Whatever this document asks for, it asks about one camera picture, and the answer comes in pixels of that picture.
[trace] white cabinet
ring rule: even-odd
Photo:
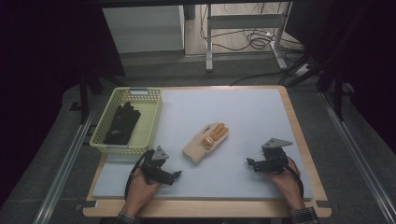
[[[183,6],[103,11],[119,53],[184,49]]]

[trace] wrist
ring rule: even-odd
[[[297,210],[305,208],[305,203],[300,197],[287,200],[287,205],[290,210]]]
[[[122,207],[121,212],[125,215],[135,217],[137,215],[137,212],[140,210],[140,206],[130,204],[128,205],[127,203]]]

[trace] metal rail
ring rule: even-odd
[[[342,135],[349,153],[356,162],[356,165],[361,172],[364,181],[366,182],[369,190],[372,192],[385,219],[388,223],[396,223],[396,209],[391,198],[387,194],[381,182],[376,178],[375,173],[371,169],[367,160],[364,158],[359,146],[356,144],[345,123],[341,121],[334,113],[332,109],[332,100],[323,92],[320,92],[319,95],[325,102],[332,121],[334,122],[338,132]]]
[[[78,128],[78,132],[68,149],[66,155],[64,156],[64,161],[62,162],[58,173],[56,174],[55,178],[52,181],[51,186],[49,187],[49,191],[44,198],[43,203],[41,204],[40,209],[35,216],[34,224],[44,224],[49,223],[50,217],[55,209],[56,203],[59,200],[59,197],[64,189],[64,184],[66,183],[67,177],[69,177],[70,171],[73,167],[73,164],[76,160],[77,154],[81,145],[83,143],[84,137],[87,131],[90,128],[90,124],[92,122],[92,118],[96,114],[97,107],[98,107],[98,97],[93,97],[92,99],[92,110],[91,113],[88,115],[84,124],[81,124]]]

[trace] black curtain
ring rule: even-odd
[[[1,22],[1,203],[39,150],[63,94],[92,77],[124,76],[99,6],[3,1]]]

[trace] gray floor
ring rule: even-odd
[[[205,71],[205,58],[172,55],[121,55],[126,83],[135,87],[161,86],[227,86],[231,85],[276,85],[281,79],[272,54],[216,55],[214,72]],[[375,192],[360,172],[354,155],[336,128],[328,107],[316,91],[318,77],[309,78],[294,88],[288,88],[295,113],[302,127],[318,174],[333,210],[332,216],[323,218],[323,223],[388,223]],[[98,102],[91,125],[95,125],[106,106],[106,100],[117,87],[101,79],[105,92],[100,96],[90,95],[90,102]],[[79,102],[78,87],[64,94],[63,107],[56,122],[27,169],[17,187],[0,211],[0,223],[32,223],[40,209],[59,167],[67,156],[78,129],[80,112],[70,110]],[[378,182],[390,200],[396,201],[396,156],[374,132],[349,102],[343,99],[344,124],[349,129],[362,155],[367,160]],[[99,151],[89,146],[88,130],[82,140],[70,174],[61,188],[49,223],[111,223],[111,219],[84,217],[80,206],[88,194],[94,172],[100,159]],[[265,223],[261,219],[230,219],[230,223]],[[192,220],[147,220],[148,223],[192,223]]]

